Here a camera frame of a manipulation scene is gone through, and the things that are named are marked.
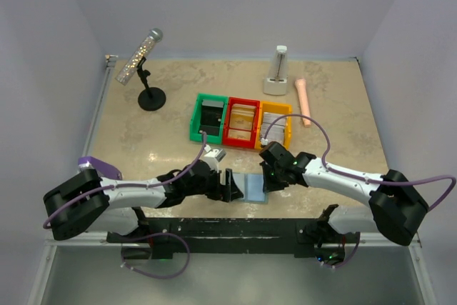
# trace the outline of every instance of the gray wall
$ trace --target gray wall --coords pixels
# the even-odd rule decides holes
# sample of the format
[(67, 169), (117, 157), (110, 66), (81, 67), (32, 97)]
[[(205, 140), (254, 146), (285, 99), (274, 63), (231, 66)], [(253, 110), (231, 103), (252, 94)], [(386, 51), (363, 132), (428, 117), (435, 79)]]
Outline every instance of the gray wall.
[[(411, 179), (457, 175), (457, 0), (395, 0), (362, 57), (388, 165)], [(427, 201), (447, 183), (419, 186)], [(456, 303), (457, 190), (420, 230), (441, 304)]]
[(393, 0), (78, 0), (109, 54), (130, 57), (152, 26), (155, 57), (360, 56)]
[(104, 55), (76, 0), (0, 0), (0, 299), (28, 298), (42, 197), (74, 174)]

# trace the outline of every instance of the table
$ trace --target table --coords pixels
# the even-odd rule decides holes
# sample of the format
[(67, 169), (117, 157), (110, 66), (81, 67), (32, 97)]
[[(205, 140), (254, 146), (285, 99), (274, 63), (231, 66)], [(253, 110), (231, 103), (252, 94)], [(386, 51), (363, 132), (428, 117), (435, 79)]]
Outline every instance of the table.
[[(113, 78), (125, 61), (118, 61)], [(383, 173), (388, 170), (360, 69), (353, 61), (289, 61), (285, 96), (263, 93), (269, 61), (148, 60), (151, 86), (162, 88), (165, 106), (156, 112), (139, 108), (136, 99), (143, 85), (137, 76), (127, 86), (109, 84), (91, 155), (119, 168), (125, 180), (143, 180), (182, 169), (200, 145), (189, 140), (189, 122), (198, 93), (236, 96), (289, 103), (299, 112), (293, 80), (307, 80), (311, 116), (327, 130), (332, 143), (328, 161), (352, 169)], [(306, 151), (322, 155), (326, 142), (313, 125), (305, 128), (292, 119), (292, 154)], [(261, 173), (260, 156), (225, 146), (221, 168)], [(212, 201), (193, 196), (168, 209), (144, 209), (147, 216), (226, 218), (309, 218), (330, 204), (357, 202), (323, 189), (291, 186), (269, 194), (267, 204)]]

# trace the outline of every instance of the orange bin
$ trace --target orange bin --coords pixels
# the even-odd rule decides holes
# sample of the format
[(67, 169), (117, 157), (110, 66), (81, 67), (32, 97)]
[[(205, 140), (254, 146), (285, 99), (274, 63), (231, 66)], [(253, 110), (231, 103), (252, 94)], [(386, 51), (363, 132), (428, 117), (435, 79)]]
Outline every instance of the orange bin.
[[(258, 149), (258, 150), (262, 149), (261, 142), (260, 142), (260, 138), (261, 138), (260, 130), (262, 127), (264, 112), (270, 112), (272, 114), (291, 114), (292, 105), (273, 103), (271, 101), (261, 101), (260, 102), (260, 107), (259, 107), (259, 111), (258, 111), (256, 143), (254, 146), (254, 148)], [(284, 146), (286, 147), (286, 149), (288, 149), (289, 145), (291, 144), (291, 139), (292, 139), (292, 117), (287, 117), (286, 126), (284, 128)]]

